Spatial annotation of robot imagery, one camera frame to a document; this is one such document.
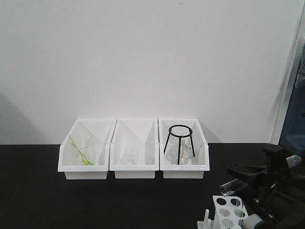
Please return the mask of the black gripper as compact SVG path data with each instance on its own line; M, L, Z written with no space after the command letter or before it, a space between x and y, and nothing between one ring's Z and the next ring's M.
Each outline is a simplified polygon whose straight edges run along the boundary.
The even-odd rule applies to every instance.
M238 196L254 212L242 221L243 229L303 229L305 227L305 177L291 173L285 150L263 148L267 166L231 165L229 175L248 187Z

